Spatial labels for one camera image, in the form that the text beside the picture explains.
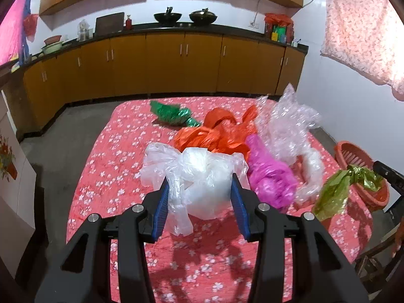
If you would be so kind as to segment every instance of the metal screw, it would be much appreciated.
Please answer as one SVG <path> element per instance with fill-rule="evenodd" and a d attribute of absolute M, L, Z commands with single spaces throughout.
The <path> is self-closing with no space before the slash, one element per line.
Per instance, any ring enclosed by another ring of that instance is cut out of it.
<path fill-rule="evenodd" d="M 90 215 L 88 216 L 88 220 L 89 220 L 90 222 L 95 222 L 95 221 L 97 221 L 99 218 L 100 218 L 100 217 L 99 217 L 98 214 L 96 214 L 96 213 L 90 214 Z"/>
<path fill-rule="evenodd" d="M 258 204 L 258 209 L 265 212 L 270 209 L 270 206 L 267 203 L 260 203 Z"/>
<path fill-rule="evenodd" d="M 132 211 L 135 213 L 140 213 L 141 211 L 143 211 L 145 208 L 143 207 L 142 204 L 136 204 L 132 206 Z"/>
<path fill-rule="evenodd" d="M 306 212 L 303 214 L 303 217 L 307 220 L 307 221 L 313 221 L 314 220 L 314 214 L 312 212 Z"/>

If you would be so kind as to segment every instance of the olive green plastic bag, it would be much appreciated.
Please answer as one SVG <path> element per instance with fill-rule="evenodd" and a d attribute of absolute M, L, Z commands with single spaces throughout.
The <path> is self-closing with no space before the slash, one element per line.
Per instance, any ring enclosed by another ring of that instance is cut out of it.
<path fill-rule="evenodd" d="M 180 105 L 165 105 L 152 100 L 150 101 L 150 111 L 157 115 L 159 121 L 173 126 L 201 126 L 200 122 L 191 117 L 191 110 L 180 108 Z"/>
<path fill-rule="evenodd" d="M 333 217 L 344 212 L 349 195 L 349 187 L 359 183 L 363 188 L 378 191 L 382 177 L 367 167 L 348 165 L 347 170 L 339 170 L 323 185 L 320 197 L 313 206 L 312 212 L 320 220 Z"/>

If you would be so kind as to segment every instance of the floral tablecloth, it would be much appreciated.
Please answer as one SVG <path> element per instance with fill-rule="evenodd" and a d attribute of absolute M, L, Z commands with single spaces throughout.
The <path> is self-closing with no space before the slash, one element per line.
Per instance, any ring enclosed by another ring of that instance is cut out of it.
<path fill-rule="evenodd" d="M 255 103 L 250 98 L 184 97 L 159 99 L 162 103 L 180 103 L 203 121 L 214 107 L 229 109 L 241 120 Z M 150 142 L 170 143 L 177 128 L 156 122 L 149 100 L 128 101 L 119 105 L 102 130 L 88 157 L 76 188 L 67 224 L 67 240 L 91 213 L 108 217 L 141 203 L 151 187 L 142 187 L 139 170 L 143 153 Z M 322 156 L 324 180 L 338 170 L 338 164 L 312 136 L 311 145 Z M 301 215 L 310 207 L 288 213 Z M 167 231 L 152 245 L 146 244 L 146 259 L 157 302 L 246 302 L 251 288 L 258 243 L 247 243 L 240 235 L 233 211 L 220 218 L 203 221 L 191 217 L 194 233 L 176 237 Z M 372 230 L 372 218 L 356 192 L 351 190 L 348 208 L 335 216 L 329 231 L 352 262 L 366 246 Z M 111 245 L 112 299 L 119 301 L 118 246 Z M 292 248 L 285 245 L 284 300 L 291 298 Z"/>

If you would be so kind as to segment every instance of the red plastic basket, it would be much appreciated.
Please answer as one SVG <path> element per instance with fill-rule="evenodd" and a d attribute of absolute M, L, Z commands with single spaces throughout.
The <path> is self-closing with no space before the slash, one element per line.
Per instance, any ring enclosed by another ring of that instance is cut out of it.
<path fill-rule="evenodd" d="M 366 166 L 371 170 L 373 169 L 373 160 L 370 158 L 370 156 L 361 148 L 355 146 L 349 141 L 338 142 L 334 148 L 334 151 L 336 161 L 344 170 L 347 169 L 349 164 Z M 370 212 L 385 208 L 389 202 L 389 187 L 387 186 L 385 179 L 383 179 L 382 187 L 377 192 L 365 190 L 359 184 L 354 184 L 353 186 L 355 186 L 357 193 L 362 198 Z"/>

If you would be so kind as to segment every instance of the purple plastic bag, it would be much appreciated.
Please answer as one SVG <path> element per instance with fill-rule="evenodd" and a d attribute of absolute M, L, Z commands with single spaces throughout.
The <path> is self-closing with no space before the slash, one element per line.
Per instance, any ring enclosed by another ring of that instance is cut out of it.
<path fill-rule="evenodd" d="M 257 134 L 246 139 L 250 148 L 248 181 L 258 198 L 274 208 L 283 210 L 294 200 L 297 180 L 284 162 L 274 159 Z"/>

